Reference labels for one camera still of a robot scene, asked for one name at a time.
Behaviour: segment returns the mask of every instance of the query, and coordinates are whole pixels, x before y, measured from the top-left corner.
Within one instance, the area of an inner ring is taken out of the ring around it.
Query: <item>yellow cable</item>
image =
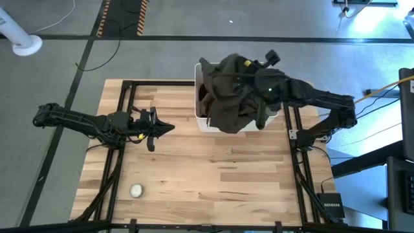
[[[358,102],[361,102],[362,100],[365,100],[366,98],[369,98],[369,97],[373,96],[374,94],[377,94],[377,93],[379,93],[379,92],[381,92],[381,91],[383,91],[383,90],[387,89],[388,87],[391,87],[391,86],[394,86],[394,85],[396,85],[396,84],[400,84],[400,83],[406,82],[406,81],[408,81],[408,80],[414,80],[414,76],[410,76],[410,77],[408,77],[408,78],[403,78],[403,79],[401,79],[401,80],[399,80],[399,81],[396,81],[396,82],[393,82],[393,83],[391,83],[391,84],[388,84],[388,85],[386,85],[385,87],[383,87],[383,88],[381,88],[381,89],[379,89],[379,90],[377,90],[377,91],[374,91],[373,93],[368,94],[368,95],[366,95],[366,96],[362,97],[361,99],[359,99],[359,100],[355,101],[355,103],[357,104]]]

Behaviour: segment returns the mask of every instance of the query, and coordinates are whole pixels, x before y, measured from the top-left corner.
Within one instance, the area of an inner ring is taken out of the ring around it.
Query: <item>white ball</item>
[[[142,186],[140,184],[132,185],[129,194],[134,198],[140,197],[142,195]]]

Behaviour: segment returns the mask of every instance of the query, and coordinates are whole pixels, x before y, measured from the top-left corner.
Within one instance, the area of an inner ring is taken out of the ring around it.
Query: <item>black metal frame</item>
[[[194,81],[132,81],[132,80],[125,80],[122,82],[121,93],[118,101],[118,107],[116,108],[117,111],[121,111],[124,107],[124,100],[126,96],[126,92],[129,88],[131,88],[128,105],[127,105],[127,113],[131,114],[132,106],[134,102],[134,96],[136,93],[136,88],[139,85],[186,85],[186,86],[194,86]],[[288,139],[289,139],[289,130],[292,129],[292,122],[290,119],[289,107],[284,104],[283,106],[285,112],[285,120],[287,123],[287,132],[288,132]],[[302,129],[301,119],[300,119],[300,112],[298,108],[294,108],[294,114],[296,119],[296,126],[297,129]],[[290,152],[292,156],[292,167],[294,171],[294,175],[301,174],[300,167],[298,166],[298,158],[297,158],[297,151],[294,149],[294,141],[289,139],[289,146]],[[323,224],[320,223],[320,216],[318,210],[316,209],[317,203],[312,203],[312,214],[315,223],[309,223],[307,219],[307,213],[305,209],[305,201],[303,196],[303,189],[306,188],[307,192],[310,194],[314,194],[313,182],[312,182],[312,174],[311,169],[309,166],[309,158],[307,152],[302,152],[303,157],[303,168],[305,170],[306,175],[306,183],[307,185],[301,184],[297,179],[296,181],[296,190],[298,194],[298,203],[299,203],[299,210],[301,216],[302,226],[296,227],[282,227],[281,222],[275,222],[274,226],[232,226],[232,225],[163,225],[163,224],[139,224],[137,223],[136,219],[132,219],[128,224],[115,224],[111,223],[113,218],[113,211],[116,201],[116,192],[118,189],[118,183],[122,168],[122,161],[124,159],[124,151],[125,151],[125,144],[118,150],[118,157],[116,160],[116,164],[114,170],[111,174],[110,167],[113,160],[113,155],[115,150],[108,149],[107,152],[107,159],[105,162],[103,174],[102,174],[102,181],[99,193],[96,195],[92,203],[85,209],[84,213],[77,217],[74,220],[69,221],[68,223],[58,223],[58,224],[51,224],[51,225],[38,225],[38,226],[30,226],[30,227],[16,227],[16,228],[5,228],[0,229],[0,233],[13,233],[13,232],[93,232],[99,230],[108,230],[115,228],[121,229],[129,229],[129,232],[138,232],[140,229],[158,229],[158,230],[198,230],[201,232],[213,232],[217,230],[270,230],[275,233],[282,233],[283,231],[293,231],[293,232],[343,232],[343,233],[350,233],[350,232],[388,232],[386,230],[377,230],[377,229],[370,229],[370,228],[360,228],[360,227],[348,227],[344,225],[338,224]],[[111,196],[109,198],[109,204],[107,209],[106,218],[100,220],[100,216],[102,213],[103,207],[103,199],[107,191],[111,190]],[[93,221],[89,221],[92,214],[95,213],[93,217]]]

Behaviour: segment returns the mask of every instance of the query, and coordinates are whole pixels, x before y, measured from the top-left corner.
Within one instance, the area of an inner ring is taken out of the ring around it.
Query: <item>gray floor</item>
[[[100,0],[76,1],[72,16],[42,34],[89,35],[100,3]],[[330,1],[151,0],[144,35],[409,38],[401,15],[412,6],[405,5],[406,1],[402,3],[396,8],[369,7],[354,19],[342,19],[338,30],[340,9]],[[0,0],[0,6],[31,31],[65,15],[72,8],[72,1]],[[366,25],[367,17],[376,25]],[[12,54],[9,42],[0,40],[0,104],[8,110],[0,116],[3,127],[0,146],[5,148],[0,155],[0,228],[19,223],[52,134],[52,129],[32,126],[37,106],[48,102],[64,103],[76,72],[74,63],[79,62],[86,44],[86,41],[44,42],[38,54],[18,58]],[[116,45],[117,41],[95,41],[87,68],[105,62]],[[219,61],[238,52],[263,60],[270,49],[281,57],[277,68],[291,77],[313,82],[319,89],[356,98],[362,97],[364,89],[379,88],[398,80],[400,68],[414,67],[414,45],[123,41],[110,63],[83,74],[72,109],[95,114],[108,78],[191,79],[200,57]],[[357,111],[371,101],[358,104]],[[370,109],[389,101],[380,100]],[[372,141],[381,140],[387,144],[396,140],[391,140],[390,133],[400,137],[400,127],[361,143],[344,145],[399,122],[398,104],[394,104],[361,119],[355,128],[338,132],[329,147],[353,156],[361,155],[376,149]],[[33,225],[68,220],[87,144],[83,135],[69,130],[63,132]]]

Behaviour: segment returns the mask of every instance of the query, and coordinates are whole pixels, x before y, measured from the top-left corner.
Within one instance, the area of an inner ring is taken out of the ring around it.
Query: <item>fabric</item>
[[[243,72],[245,61],[238,54],[229,55],[218,65],[200,59],[204,83],[199,90],[204,93],[199,96],[201,115],[225,133],[237,133],[253,120],[263,129],[268,118],[262,100],[249,85],[241,84],[235,75],[224,75]]]

